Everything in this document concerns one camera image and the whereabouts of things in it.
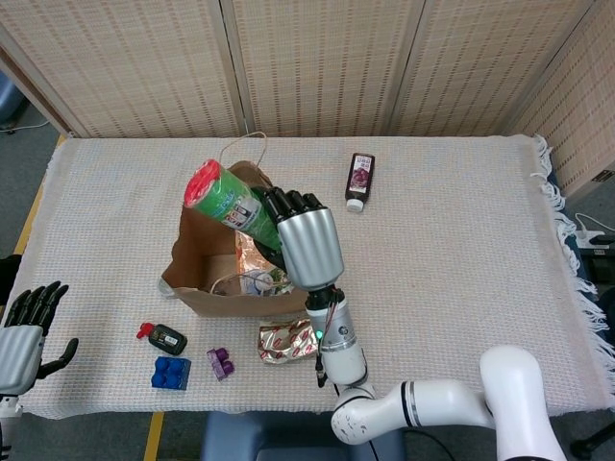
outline textured tablecloth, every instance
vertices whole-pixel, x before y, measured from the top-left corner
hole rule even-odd
[[[23,398],[26,411],[332,408],[333,389],[316,387],[313,360],[260,362],[258,319],[200,318],[157,289],[185,184],[228,142],[70,139],[54,154],[12,297],[56,279],[70,284],[44,359],[73,336],[81,343],[70,366]],[[261,142],[235,144],[223,163],[256,159]],[[269,139],[263,171],[332,209],[346,265],[338,286],[381,394],[399,380],[437,377],[479,389],[480,355],[515,344],[538,358],[552,414],[613,406],[612,357],[592,332],[600,319],[557,240],[553,191],[545,196],[544,180],[530,177],[548,167],[544,147],[521,135]],[[353,152],[377,159],[361,214],[345,208]],[[187,336],[185,392],[151,387],[161,353],[135,338],[145,321]],[[212,347],[226,347],[236,368],[223,382],[206,358]]]

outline floor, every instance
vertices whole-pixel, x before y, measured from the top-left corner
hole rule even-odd
[[[28,108],[19,125],[35,125],[42,120],[34,108]],[[13,135],[0,133],[0,216],[3,217],[0,220],[0,256],[9,255],[14,248],[57,138],[51,126]],[[572,211],[585,212],[615,226],[613,197],[615,179],[580,201]],[[587,228],[597,229],[592,223],[587,223]],[[144,413],[104,413],[49,421],[26,414],[13,445],[12,460],[142,459],[150,417]],[[165,414],[159,459],[198,459],[206,417],[205,413]],[[574,439],[587,437],[614,421],[613,414],[606,411],[570,414],[554,418],[553,427],[562,447],[568,450]],[[495,434],[490,430],[439,427],[427,429],[427,432],[437,436],[457,461],[491,461],[496,457]],[[426,437],[408,434],[406,444],[408,460],[449,459]],[[606,461],[614,456],[615,439],[596,451],[593,459]]]

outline power strip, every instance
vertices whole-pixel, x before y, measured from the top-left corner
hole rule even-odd
[[[606,250],[608,249],[608,245],[593,245],[589,243],[589,241],[598,236],[604,235],[604,232],[601,230],[575,230],[575,237],[577,238],[577,246],[580,249],[599,249]]]

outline crinkled wrapper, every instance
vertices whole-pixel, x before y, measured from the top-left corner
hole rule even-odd
[[[265,363],[285,363],[316,353],[318,342],[309,319],[292,322],[261,322],[258,353]]]

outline metallic foil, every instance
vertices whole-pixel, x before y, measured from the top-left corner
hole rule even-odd
[[[251,236],[235,232],[234,239],[238,274],[244,274],[255,269],[269,272],[276,267],[260,254]]]
[[[261,322],[258,353],[265,363],[284,363],[316,353],[318,342],[309,319],[287,323]]]

